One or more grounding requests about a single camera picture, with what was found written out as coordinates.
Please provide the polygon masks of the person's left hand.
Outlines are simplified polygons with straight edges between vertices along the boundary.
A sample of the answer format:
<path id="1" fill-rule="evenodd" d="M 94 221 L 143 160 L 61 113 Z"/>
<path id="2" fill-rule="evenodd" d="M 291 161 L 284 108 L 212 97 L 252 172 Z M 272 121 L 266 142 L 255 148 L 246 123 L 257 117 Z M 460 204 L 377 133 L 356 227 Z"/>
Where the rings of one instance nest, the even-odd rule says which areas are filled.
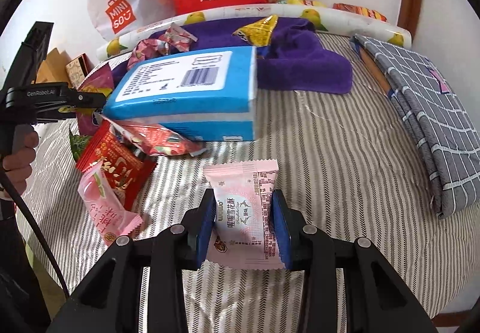
<path id="1" fill-rule="evenodd" d="M 36 158 L 39 136 L 31 126 L 19 126 L 14 136 L 12 153 L 1 160 L 7 177 L 22 195 L 27 188 L 27 180 L 32 174 L 32 162 Z"/>

